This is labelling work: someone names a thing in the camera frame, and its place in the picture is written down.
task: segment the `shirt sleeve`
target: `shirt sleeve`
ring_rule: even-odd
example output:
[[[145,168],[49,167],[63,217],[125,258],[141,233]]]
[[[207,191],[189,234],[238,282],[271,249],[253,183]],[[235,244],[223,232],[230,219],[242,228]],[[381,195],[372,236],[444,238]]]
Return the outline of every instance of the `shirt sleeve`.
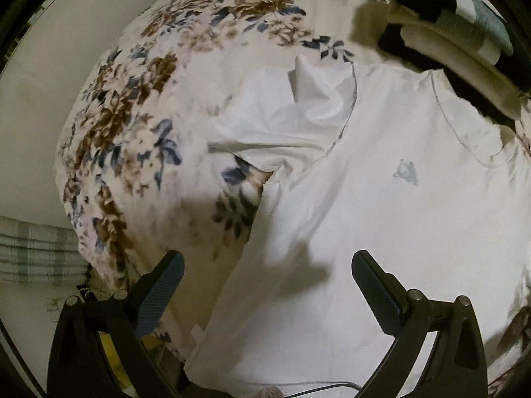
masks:
[[[262,171],[303,170],[341,136],[357,88],[351,63],[293,70],[252,69],[213,123],[211,148],[232,152]]]

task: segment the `plaid fabric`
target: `plaid fabric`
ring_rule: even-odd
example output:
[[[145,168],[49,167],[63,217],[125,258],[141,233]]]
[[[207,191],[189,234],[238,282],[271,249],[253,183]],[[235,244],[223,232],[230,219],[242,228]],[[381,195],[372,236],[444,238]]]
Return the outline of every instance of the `plaid fabric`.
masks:
[[[481,0],[396,0],[483,65],[531,92],[531,59],[511,28]]]
[[[83,283],[88,263],[69,229],[0,217],[0,280]]]

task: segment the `bolt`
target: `bolt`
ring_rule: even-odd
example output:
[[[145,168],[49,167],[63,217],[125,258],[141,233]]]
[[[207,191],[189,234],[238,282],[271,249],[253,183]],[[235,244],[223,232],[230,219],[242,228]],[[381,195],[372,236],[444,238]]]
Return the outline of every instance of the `bolt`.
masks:
[[[76,295],[69,296],[66,299],[66,304],[68,307],[72,307],[73,305],[76,305],[78,303],[78,297]]]
[[[461,302],[465,307],[470,305],[470,299],[468,299],[466,296],[460,296],[459,302]]]
[[[117,299],[118,301],[121,301],[122,299],[125,299],[127,297],[128,293],[126,289],[118,289],[116,292],[114,292],[114,299]]]
[[[411,299],[414,301],[419,301],[424,296],[420,290],[417,289],[411,289],[409,292]]]

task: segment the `floral pattern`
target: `floral pattern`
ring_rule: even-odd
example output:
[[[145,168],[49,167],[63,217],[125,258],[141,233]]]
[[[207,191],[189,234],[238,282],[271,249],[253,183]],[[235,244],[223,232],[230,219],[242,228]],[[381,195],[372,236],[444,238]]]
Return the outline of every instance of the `floral pattern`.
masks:
[[[111,291],[168,249],[184,254],[192,273],[177,289],[174,323],[159,331],[182,357],[241,255],[270,176],[211,151],[205,127],[251,67],[291,67],[298,53],[322,64],[356,59],[345,20],[366,2],[159,0],[102,56],[75,102],[55,167],[79,250]]]

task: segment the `white t-shirt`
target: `white t-shirt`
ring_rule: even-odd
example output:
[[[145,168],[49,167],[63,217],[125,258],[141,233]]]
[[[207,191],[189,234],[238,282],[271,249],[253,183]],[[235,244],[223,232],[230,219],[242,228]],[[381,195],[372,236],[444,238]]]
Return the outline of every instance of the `white t-shirt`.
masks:
[[[297,64],[288,76],[292,89],[294,78],[323,70]],[[393,338],[352,279],[352,255],[361,249],[406,289],[442,301],[469,296],[484,342],[496,340],[525,304],[531,172],[512,131],[456,97],[442,71],[353,69],[354,84],[343,80],[339,88],[334,80],[329,96],[317,94],[326,101],[341,90],[344,106],[322,117],[327,135],[312,106],[295,106],[304,99],[295,90],[292,107],[268,104],[279,69],[251,73],[243,99],[219,121],[217,146],[278,170],[265,185],[242,259],[187,360],[186,373],[200,386],[241,396],[269,385],[285,394],[319,382],[363,385]],[[314,73],[318,83],[322,74]],[[350,91],[355,104],[348,116]],[[289,109],[315,124],[287,129]],[[305,141],[283,142],[288,133]],[[311,139],[320,139],[318,146]],[[426,341],[403,392],[421,374],[433,343]]]

